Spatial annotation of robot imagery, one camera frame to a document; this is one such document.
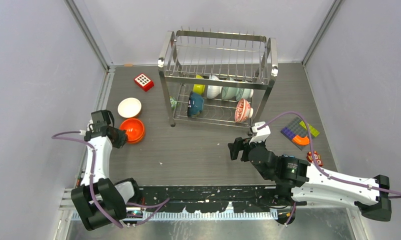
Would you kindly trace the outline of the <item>orange bowl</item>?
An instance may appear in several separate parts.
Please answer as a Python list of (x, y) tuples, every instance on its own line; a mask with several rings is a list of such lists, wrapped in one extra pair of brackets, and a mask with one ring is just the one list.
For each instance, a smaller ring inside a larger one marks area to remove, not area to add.
[(137, 144), (143, 140), (146, 132), (130, 132), (126, 131), (127, 143), (128, 144)]
[(144, 123), (138, 118), (128, 118), (124, 120), (119, 126), (120, 130), (129, 132), (143, 132), (146, 131)]

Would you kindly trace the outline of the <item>red white patterned bowl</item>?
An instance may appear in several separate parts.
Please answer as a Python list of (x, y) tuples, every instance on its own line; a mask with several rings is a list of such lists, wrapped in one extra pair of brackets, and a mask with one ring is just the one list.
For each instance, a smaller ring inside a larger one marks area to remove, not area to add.
[(254, 110), (251, 104), (244, 98), (240, 99), (237, 103), (234, 120), (236, 123), (242, 123), (253, 116)]

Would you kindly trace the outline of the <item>dark blue bowl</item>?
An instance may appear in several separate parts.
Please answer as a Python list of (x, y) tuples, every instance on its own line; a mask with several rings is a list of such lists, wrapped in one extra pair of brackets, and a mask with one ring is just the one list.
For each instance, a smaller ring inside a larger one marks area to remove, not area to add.
[(200, 94), (191, 91), (187, 102), (187, 116), (189, 118), (197, 117), (202, 113), (203, 108), (204, 98)]

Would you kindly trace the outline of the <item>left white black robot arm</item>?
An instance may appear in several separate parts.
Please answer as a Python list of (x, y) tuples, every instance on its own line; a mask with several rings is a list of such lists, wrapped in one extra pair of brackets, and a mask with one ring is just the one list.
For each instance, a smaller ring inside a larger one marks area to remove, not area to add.
[(88, 231), (114, 224), (123, 228), (127, 206), (141, 203), (142, 194), (133, 178), (113, 183), (109, 178), (110, 156), (113, 148), (122, 148), (128, 141), (125, 131), (115, 127), (109, 110), (91, 113), (83, 143), (87, 146), (86, 167), (80, 186), (71, 191), (71, 200)]

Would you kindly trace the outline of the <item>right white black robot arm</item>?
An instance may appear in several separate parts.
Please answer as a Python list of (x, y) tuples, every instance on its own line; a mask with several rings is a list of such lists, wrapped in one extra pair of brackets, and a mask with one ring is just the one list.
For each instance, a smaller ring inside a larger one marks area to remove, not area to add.
[(359, 210), (370, 220), (391, 220), (390, 180), (385, 175), (364, 178), (323, 169), (305, 159), (275, 155), (263, 141), (250, 138), (237, 137), (227, 146), (231, 160), (249, 162), (264, 180), (276, 184), (274, 200), (280, 205), (319, 202)]

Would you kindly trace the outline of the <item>white bowl in rack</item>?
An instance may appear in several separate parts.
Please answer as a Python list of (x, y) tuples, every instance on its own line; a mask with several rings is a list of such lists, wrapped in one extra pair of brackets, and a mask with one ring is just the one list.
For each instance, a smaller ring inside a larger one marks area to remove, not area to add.
[[(210, 80), (215, 80), (215, 81), (219, 81), (220, 79), (216, 76), (211, 74), (209, 76)], [(207, 94), (206, 97), (208, 99), (214, 99), (216, 98), (218, 95), (220, 95), (222, 92), (222, 86), (218, 86), (218, 85), (208, 85), (207, 86)]]

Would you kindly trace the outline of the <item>steel two-tier dish rack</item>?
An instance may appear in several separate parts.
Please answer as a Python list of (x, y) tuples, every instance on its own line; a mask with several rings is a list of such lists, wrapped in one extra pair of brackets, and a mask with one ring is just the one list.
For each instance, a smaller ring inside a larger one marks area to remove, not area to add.
[[(168, 31), (157, 61), (169, 125), (178, 121), (229, 127), (250, 127), (260, 120), (279, 72), (277, 40), (250, 33), (180, 29)], [(215, 75), (219, 80), (211, 80)], [(205, 85), (203, 111), (188, 117), (194, 84)], [(247, 101), (253, 116), (235, 122), (239, 101), (207, 98), (208, 85), (253, 89)], [(177, 100), (172, 110), (170, 96)]]

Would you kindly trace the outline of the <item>white bowl brown outside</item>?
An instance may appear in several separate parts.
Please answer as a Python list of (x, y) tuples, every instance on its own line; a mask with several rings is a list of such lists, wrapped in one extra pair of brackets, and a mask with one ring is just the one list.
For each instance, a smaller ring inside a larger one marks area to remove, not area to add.
[(142, 111), (142, 103), (134, 97), (122, 100), (117, 107), (118, 114), (126, 119), (137, 117)]

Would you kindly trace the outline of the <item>blue cartoon sticker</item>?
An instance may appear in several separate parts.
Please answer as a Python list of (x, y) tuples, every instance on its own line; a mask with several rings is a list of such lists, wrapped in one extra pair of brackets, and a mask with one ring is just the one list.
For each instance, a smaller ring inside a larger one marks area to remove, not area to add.
[(293, 159), (296, 158), (296, 157), (293, 156), (293, 155), (287, 155), (287, 154), (283, 154), (282, 157), (284, 157), (285, 159), (290, 159), (290, 160), (293, 160)]

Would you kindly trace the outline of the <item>purple brick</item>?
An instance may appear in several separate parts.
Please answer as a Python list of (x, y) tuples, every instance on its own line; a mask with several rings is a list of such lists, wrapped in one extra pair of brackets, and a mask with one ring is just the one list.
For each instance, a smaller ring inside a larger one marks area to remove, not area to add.
[(280, 132), (289, 140), (292, 140), (296, 136), (288, 127), (284, 127)]

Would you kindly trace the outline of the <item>pale green bowl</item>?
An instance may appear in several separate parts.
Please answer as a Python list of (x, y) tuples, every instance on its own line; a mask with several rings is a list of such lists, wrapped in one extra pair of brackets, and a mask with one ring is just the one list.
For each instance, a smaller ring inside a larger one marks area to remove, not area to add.
[(236, 94), (236, 100), (240, 101), (241, 99), (248, 100), (254, 94), (254, 90), (251, 88), (238, 88), (238, 92)]
[(238, 87), (223, 86), (221, 90), (221, 99), (225, 101), (231, 100), (236, 97), (238, 92), (239, 92)]

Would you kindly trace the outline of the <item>grey building block plate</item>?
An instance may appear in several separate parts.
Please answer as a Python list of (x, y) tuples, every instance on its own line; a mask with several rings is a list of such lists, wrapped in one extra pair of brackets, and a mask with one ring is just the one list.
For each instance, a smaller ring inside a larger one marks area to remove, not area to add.
[[(300, 135), (301, 137), (309, 136), (308, 130), (305, 130), (299, 123), (302, 121), (299, 117), (295, 117), (291, 120), (285, 127), (288, 127), (291, 131), (293, 131), (296, 135)], [(300, 146), (294, 144), (298, 149), (303, 150), (306, 146)]]

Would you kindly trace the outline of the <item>orange curved toy piece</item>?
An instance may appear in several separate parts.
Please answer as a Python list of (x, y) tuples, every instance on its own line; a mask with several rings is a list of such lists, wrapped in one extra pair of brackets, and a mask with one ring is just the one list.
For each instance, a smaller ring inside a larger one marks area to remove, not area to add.
[(298, 145), (298, 146), (307, 146), (310, 144), (311, 140), (310, 138), (306, 135), (306, 136), (300, 136), (300, 135), (295, 135), (292, 140), (291, 140), (294, 144)]

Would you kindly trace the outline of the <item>red white grid block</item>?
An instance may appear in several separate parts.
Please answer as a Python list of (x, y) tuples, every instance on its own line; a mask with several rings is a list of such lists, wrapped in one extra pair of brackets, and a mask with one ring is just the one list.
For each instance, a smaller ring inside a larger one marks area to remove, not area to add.
[(148, 92), (151, 88), (155, 86), (154, 82), (144, 73), (139, 74), (133, 80), (134, 83), (145, 92)]

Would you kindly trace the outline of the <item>red cartoon toy block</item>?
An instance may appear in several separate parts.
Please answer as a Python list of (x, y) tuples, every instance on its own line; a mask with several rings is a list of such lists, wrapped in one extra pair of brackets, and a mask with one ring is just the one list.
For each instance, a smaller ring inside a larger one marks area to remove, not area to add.
[(307, 159), (311, 164), (313, 164), (314, 161), (316, 161), (317, 164), (318, 164), (320, 167), (322, 167), (322, 166), (324, 165), (324, 164), (323, 164), (323, 161), (322, 161), (322, 158), (321, 158), (321, 155), (320, 155), (317, 151), (314, 151), (314, 152), (309, 151), (309, 152), (307, 153), (306, 159)]

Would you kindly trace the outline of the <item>yellow bowl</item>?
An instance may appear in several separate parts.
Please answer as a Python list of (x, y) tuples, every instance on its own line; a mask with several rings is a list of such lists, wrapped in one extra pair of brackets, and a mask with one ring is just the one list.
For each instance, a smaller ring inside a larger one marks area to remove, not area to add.
[[(196, 75), (195, 76), (195, 78), (196, 79), (204, 79), (204, 77), (203, 76), (201, 76), (201, 75)], [(192, 88), (192, 91), (194, 92), (194, 93), (196, 93), (196, 94), (199, 94), (199, 95), (203, 95), (204, 94), (204, 91), (205, 91), (205, 85), (203, 85), (203, 84), (194, 84), (193, 85), (193, 88)]]

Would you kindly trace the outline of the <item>small green patterned object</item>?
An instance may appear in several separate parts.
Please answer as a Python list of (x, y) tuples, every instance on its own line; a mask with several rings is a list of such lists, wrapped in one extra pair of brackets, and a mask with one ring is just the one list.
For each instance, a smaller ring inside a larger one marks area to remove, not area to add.
[(175, 110), (177, 107), (177, 100), (172, 96), (169, 97), (169, 100), (170, 100), (171, 109)]

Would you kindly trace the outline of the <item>lime green brick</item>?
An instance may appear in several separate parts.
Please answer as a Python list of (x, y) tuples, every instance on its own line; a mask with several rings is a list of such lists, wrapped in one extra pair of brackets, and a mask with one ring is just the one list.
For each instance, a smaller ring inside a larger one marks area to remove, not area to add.
[[(306, 126), (306, 124), (305, 124), (304, 121), (301, 120), (301, 121), (299, 122), (299, 125), (302, 126), (305, 130), (308, 130), (308, 128), (307, 128), (307, 126)], [(320, 132), (319, 132), (316, 128), (314, 128), (311, 124), (309, 124), (308, 127), (309, 127), (309, 130), (310, 130), (311, 135), (312, 135), (314, 138), (316, 138), (316, 137), (320, 134)]]

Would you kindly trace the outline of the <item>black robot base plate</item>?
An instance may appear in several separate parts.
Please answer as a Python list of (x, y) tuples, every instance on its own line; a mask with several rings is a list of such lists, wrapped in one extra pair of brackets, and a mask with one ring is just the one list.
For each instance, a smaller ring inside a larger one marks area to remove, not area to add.
[(263, 213), (294, 203), (275, 185), (141, 186), (128, 203), (155, 206), (166, 199), (159, 212), (222, 213), (232, 206), (236, 213)]

